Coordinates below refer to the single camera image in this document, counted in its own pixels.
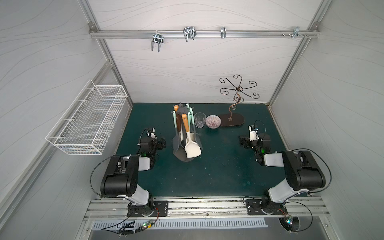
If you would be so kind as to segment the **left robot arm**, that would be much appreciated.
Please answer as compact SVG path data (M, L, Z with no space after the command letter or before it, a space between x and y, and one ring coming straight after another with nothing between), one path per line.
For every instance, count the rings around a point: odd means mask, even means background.
M139 172L153 169L156 153L167 146L165 139L144 137L136 155L113 156L101 182L101 195L106 198L123 198L135 206L154 206L151 193L138 184Z

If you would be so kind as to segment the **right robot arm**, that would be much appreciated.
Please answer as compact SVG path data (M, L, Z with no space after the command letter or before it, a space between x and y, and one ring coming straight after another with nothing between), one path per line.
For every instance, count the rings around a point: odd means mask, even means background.
M239 144L245 149L253 150L256 162L261 166L284 169L285 178L262 195L263 207L283 204L302 193L327 187L326 177L314 158L316 153L309 149L273 153L270 136L259 135L256 131L251 131L249 137L239 136Z

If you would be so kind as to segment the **cream spatula mint handle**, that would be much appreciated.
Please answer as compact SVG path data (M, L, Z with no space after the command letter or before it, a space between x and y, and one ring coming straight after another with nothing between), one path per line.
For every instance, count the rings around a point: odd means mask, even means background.
M191 139L194 142L197 142L197 139L196 139L197 135L196 135L196 127L195 127L195 123L194 123L193 109L190 107L190 105L188 103L186 104L186 107L187 107L187 110L189 111L188 112L188 122L189 122Z

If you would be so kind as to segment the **white spatula light wood handle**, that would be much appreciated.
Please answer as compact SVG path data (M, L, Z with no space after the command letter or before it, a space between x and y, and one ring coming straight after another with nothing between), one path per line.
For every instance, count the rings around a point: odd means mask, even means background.
M199 145L192 140L187 114L182 114L182 119L183 119L183 123L184 123L186 133L187 133L187 140L186 140L186 145L185 145L185 151L187 153L187 158L198 157L201 155L202 152L201 152Z

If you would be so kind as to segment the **grey spatula mint handle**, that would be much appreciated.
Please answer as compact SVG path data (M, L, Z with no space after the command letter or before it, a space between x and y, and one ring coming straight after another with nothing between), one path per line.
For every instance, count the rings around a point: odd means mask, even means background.
M175 133L176 133L175 137L173 138L173 152L175 153L178 151L179 145L180 145L179 143L180 138L179 138L179 132L177 129L177 119L176 119L175 111L173 111L173 120L174 120L174 127L175 127Z

